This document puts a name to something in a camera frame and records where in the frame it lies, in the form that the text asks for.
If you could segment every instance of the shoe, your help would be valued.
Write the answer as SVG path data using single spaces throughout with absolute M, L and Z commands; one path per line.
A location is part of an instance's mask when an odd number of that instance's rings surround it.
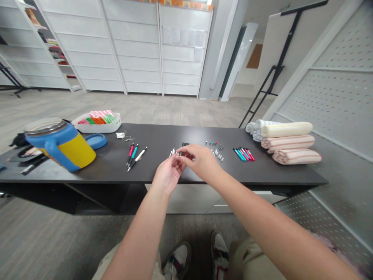
M 188 271 L 192 258 L 192 248 L 188 242 L 181 242 L 167 257 L 167 263 L 162 266 L 162 274 L 166 280 L 182 280 Z
M 228 249 L 219 231 L 211 234 L 211 255 L 214 261 L 214 279 L 223 279 L 228 270 Z

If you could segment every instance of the metal stand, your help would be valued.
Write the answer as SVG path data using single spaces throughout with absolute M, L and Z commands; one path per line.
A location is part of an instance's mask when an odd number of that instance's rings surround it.
M 42 89 L 39 87 L 25 87 L 23 86 L 14 76 L 12 73 L 10 73 L 9 71 L 9 67 L 5 67 L 1 62 L 0 62 L 0 71 L 3 72 L 3 74 L 12 82 L 12 84 L 14 84 L 14 86 L 11 86 L 11 87 L 7 87 L 7 88 L 3 88 L 3 89 L 0 89 L 0 91 L 6 91 L 6 90 L 14 90 L 16 89 L 17 91 L 14 92 L 14 94 L 18 97 L 18 98 L 21 98 L 19 96 L 19 94 L 22 92 L 22 91 L 26 91 L 28 89 L 37 89 L 39 91 L 42 91 Z
M 291 29 L 289 31 L 289 34 L 288 34 L 288 37 L 286 39 L 286 42 L 285 42 L 285 45 L 284 45 L 284 48 L 282 49 L 282 52 L 281 52 L 281 55 L 280 55 L 280 59 L 279 59 L 279 62 L 277 63 L 277 66 L 276 65 L 273 65 L 271 70 L 269 71 L 268 75 L 266 76 L 263 84 L 261 85 L 258 93 L 256 94 L 255 98 L 254 98 L 254 101 L 251 103 L 248 111 L 246 112 L 246 115 L 244 116 L 244 118 L 242 119 L 240 125 L 238 128 L 241 128 L 242 124 L 244 123 L 246 117 L 248 116 L 249 113 L 252 113 L 253 115 L 251 116 L 251 118 L 249 119 L 248 123 L 251 122 L 251 120 L 253 119 L 253 117 L 255 116 L 256 112 L 258 111 L 260 105 L 263 103 L 264 99 L 266 98 L 267 95 L 274 95 L 274 96 L 278 96 L 277 94 L 274 94 L 272 93 L 272 89 L 273 87 L 275 86 L 275 82 L 277 80 L 277 78 L 279 77 L 279 75 L 281 74 L 282 70 L 284 69 L 284 65 L 282 65 L 282 63 L 284 62 L 284 58 L 286 56 L 286 53 L 288 52 L 288 49 L 289 49 L 289 45 L 291 43 L 291 40 L 293 39 L 293 35 L 294 35 L 294 32 L 295 32 L 295 29 L 296 29 L 296 26 L 298 25 L 298 22 L 299 22 L 299 19 L 300 19 L 300 16 L 302 15 L 302 12 L 305 11 L 305 10 L 309 10 L 309 9 L 313 9 L 313 8 L 316 8 L 316 7 L 320 7 L 320 6 L 324 6 L 326 5 L 328 2 L 328 0 L 326 1 L 322 1 L 322 2 L 318 2 L 318 3 L 314 3 L 314 4 L 311 4 L 311 5 L 308 5 L 308 6 L 304 6 L 304 7 L 301 7 L 301 8 L 298 8 L 298 9 L 294 9 L 294 10 L 289 10 L 289 11 L 286 11 L 286 12 L 282 12 L 281 13 L 281 16 L 286 16 L 286 15 L 289 15 L 289 14 L 293 14 L 293 13 L 296 13 L 296 16 L 295 16 L 295 19 L 293 21 L 293 25 L 291 26 Z M 271 76 L 273 70 L 275 70 L 275 73 L 273 75 L 273 78 L 272 78 L 272 81 L 271 81 L 271 84 L 270 86 L 268 87 L 267 91 L 263 91 L 263 87 L 265 86 L 265 84 L 267 83 L 267 80 L 269 79 L 269 77 Z M 253 107 L 254 103 L 256 102 L 256 100 L 258 99 L 258 96 L 261 94 L 261 93 L 264 93 L 264 96 L 263 98 L 261 99 L 261 101 L 259 102 L 257 108 L 255 109 L 255 111 L 253 112 L 251 110 L 251 108 Z

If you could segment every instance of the cream towel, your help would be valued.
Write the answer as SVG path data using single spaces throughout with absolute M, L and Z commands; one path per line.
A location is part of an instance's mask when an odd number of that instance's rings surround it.
M 286 124 L 273 124 L 261 128 L 261 135 L 265 138 L 305 135 L 312 131 L 310 122 L 290 122 Z
M 282 122 L 272 122 L 272 121 L 263 121 L 263 120 L 257 120 L 255 122 L 255 129 L 261 129 L 264 126 L 273 125 L 273 124 L 280 124 Z
M 251 135 L 253 135 L 253 132 L 255 130 L 255 123 L 254 122 L 248 123 L 247 126 L 245 127 L 245 130 L 247 133 L 250 133 Z
M 315 137 L 312 135 L 285 136 L 278 138 L 264 138 L 261 146 L 268 149 L 269 154 L 275 150 L 283 149 L 307 149 L 315 143 Z
M 309 149 L 275 150 L 272 157 L 283 165 L 317 163 L 322 159 L 319 153 Z
M 259 130 L 254 130 L 253 140 L 257 141 L 257 142 L 261 142 L 263 140 L 263 136 L 261 135 L 260 129 Z

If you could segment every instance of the table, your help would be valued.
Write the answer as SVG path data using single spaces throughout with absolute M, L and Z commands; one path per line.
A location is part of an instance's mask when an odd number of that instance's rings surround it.
M 0 190 L 70 214 L 134 214 L 147 193 L 145 184 L 152 182 L 158 165 L 182 142 L 208 146 L 214 151 L 219 144 L 224 145 L 220 152 L 224 160 L 219 161 L 220 165 L 254 191 L 293 196 L 327 183 L 307 165 L 276 163 L 244 129 L 122 124 L 117 132 L 135 139 L 125 142 L 117 139 L 115 133 L 105 134 L 108 143 L 96 150 L 96 159 L 75 173 L 49 159 L 23 176 L 20 172 L 27 164 L 7 161 L 19 150 L 8 151 L 0 156 L 0 163 L 7 167 L 0 172 Z M 210 141 L 218 144 L 210 146 Z M 139 144 L 137 154 L 146 146 L 148 149 L 127 172 L 125 163 L 132 143 Z M 249 148 L 256 161 L 242 162 L 232 150 L 240 146 Z M 187 168 L 179 184 L 205 182 Z

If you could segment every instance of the table top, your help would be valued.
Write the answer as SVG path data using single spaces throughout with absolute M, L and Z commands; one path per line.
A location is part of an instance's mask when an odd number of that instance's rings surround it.
M 254 142 L 245 129 L 212 128 L 195 126 L 170 126 L 154 124 L 122 124 L 117 132 L 124 132 L 135 138 L 131 141 L 117 139 L 115 133 L 105 134 L 108 143 L 96 150 L 96 159 L 87 167 L 70 173 L 52 160 L 43 162 L 40 166 L 24 176 L 20 172 L 27 164 L 20 165 L 8 162 L 20 150 L 8 151 L 0 156 L 0 164 L 6 166 L 0 171 L 0 182 L 30 182 L 30 183 L 151 183 L 158 165 L 164 161 L 173 148 L 178 149 L 182 142 L 207 146 L 218 149 L 224 157 L 219 161 L 221 167 L 239 182 L 245 185 L 299 185 L 319 186 L 327 181 L 311 167 L 302 165 L 284 166 L 272 159 L 272 156 Z M 209 146 L 210 141 L 218 142 Z M 137 155 L 147 146 L 142 159 L 127 172 L 127 161 L 131 144 L 139 144 Z M 255 161 L 242 162 L 232 148 L 248 148 Z M 180 184 L 204 184 L 204 182 L 186 168 Z

